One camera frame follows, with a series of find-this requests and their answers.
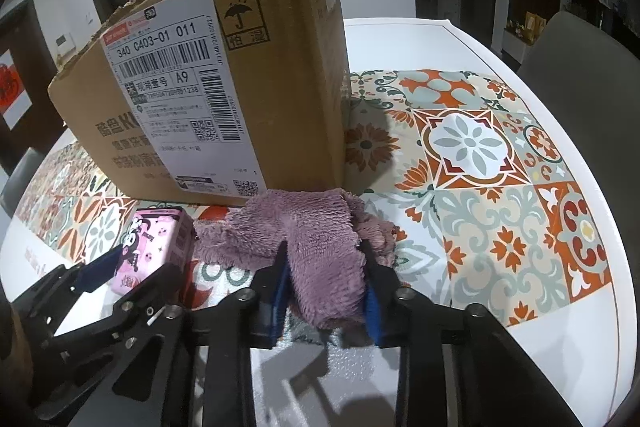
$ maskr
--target pink box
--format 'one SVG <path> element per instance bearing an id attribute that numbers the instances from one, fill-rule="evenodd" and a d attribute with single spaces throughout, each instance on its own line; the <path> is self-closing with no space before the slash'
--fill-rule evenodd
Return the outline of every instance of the pink box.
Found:
<path id="1" fill-rule="evenodd" d="M 193 220 L 181 208 L 137 210 L 123 242 L 111 289 L 125 295 L 164 263 L 184 269 L 194 236 Z"/>

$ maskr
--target tile pattern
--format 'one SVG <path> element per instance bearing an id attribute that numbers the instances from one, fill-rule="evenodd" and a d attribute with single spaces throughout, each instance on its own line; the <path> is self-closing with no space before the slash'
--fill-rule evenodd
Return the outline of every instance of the tile pattern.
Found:
<path id="1" fill-rule="evenodd" d="M 610 282 L 561 151 L 500 78 L 419 70 L 351 80 L 347 147 L 382 150 L 372 164 L 348 155 L 346 188 L 398 225 L 405 284 L 459 308 L 480 302 L 509 326 Z"/>
<path id="2" fill-rule="evenodd" d="M 607 257 L 571 172 L 501 79 L 469 71 L 351 73 L 345 188 L 397 227 L 396 270 L 433 301 L 487 306 L 507 326 L 610 283 Z M 90 261 L 121 240 L 136 208 L 79 144 L 48 156 L 17 217 L 53 250 Z M 223 219 L 221 206 L 185 206 Z M 182 300 L 217 304 L 252 273 L 191 261 Z M 320 343 L 287 315 L 285 341 Z"/>

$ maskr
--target barcode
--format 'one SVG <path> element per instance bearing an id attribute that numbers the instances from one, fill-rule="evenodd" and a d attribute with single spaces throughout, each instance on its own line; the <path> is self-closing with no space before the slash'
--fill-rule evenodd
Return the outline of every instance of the barcode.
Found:
<path id="1" fill-rule="evenodd" d="M 201 70 L 198 73 L 200 73 L 204 95 L 207 97 L 213 121 L 220 130 L 220 136 L 223 140 L 240 141 L 238 125 L 226 97 L 220 72 L 218 70 Z"/>
<path id="2" fill-rule="evenodd" d="M 205 39 L 197 39 L 167 46 L 161 50 L 140 55 L 140 57 L 134 57 L 131 60 L 121 62 L 118 67 L 124 78 L 130 78 L 137 74 L 156 73 L 156 71 L 165 68 L 175 68 L 176 66 L 208 58 L 210 58 L 210 55 L 207 41 Z"/>
<path id="3" fill-rule="evenodd" d="M 256 182 L 239 182 L 234 180 L 239 196 L 251 197 L 258 195 L 258 184 Z"/>
<path id="4" fill-rule="evenodd" d="M 213 122 L 210 120 L 191 120 L 191 128 L 196 135 L 196 139 L 201 142 L 215 142 L 220 140 Z"/>

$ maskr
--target chair backrest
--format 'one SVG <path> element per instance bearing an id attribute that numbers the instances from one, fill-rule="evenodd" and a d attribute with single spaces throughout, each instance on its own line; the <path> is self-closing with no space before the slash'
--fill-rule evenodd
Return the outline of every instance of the chair backrest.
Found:
<path id="1" fill-rule="evenodd" d="M 640 60 L 595 26 L 558 12 L 518 76 L 553 113 L 598 181 L 625 245 L 638 309 L 640 184 L 632 176 L 640 159 Z"/>
<path id="2" fill-rule="evenodd" d="M 20 158 L 14 172 L 11 173 L 11 176 L 6 181 L 2 193 L 0 193 L 0 206 L 9 217 L 13 217 L 20 203 L 20 198 L 43 160 L 44 155 L 42 153 L 29 147 L 24 156 Z"/>

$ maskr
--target purple towel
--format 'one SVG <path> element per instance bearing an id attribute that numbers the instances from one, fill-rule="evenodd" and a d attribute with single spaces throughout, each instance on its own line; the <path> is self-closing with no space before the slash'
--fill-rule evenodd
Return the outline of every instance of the purple towel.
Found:
<path id="1" fill-rule="evenodd" d="M 378 262 L 395 260 L 395 227 L 364 211 L 360 198 L 334 188 L 326 192 L 268 190 L 227 215 L 197 220 L 194 257 L 223 267 L 255 271 L 273 264 L 287 240 L 295 293 L 292 311 L 318 328 L 362 322 L 364 254 L 369 239 Z"/>

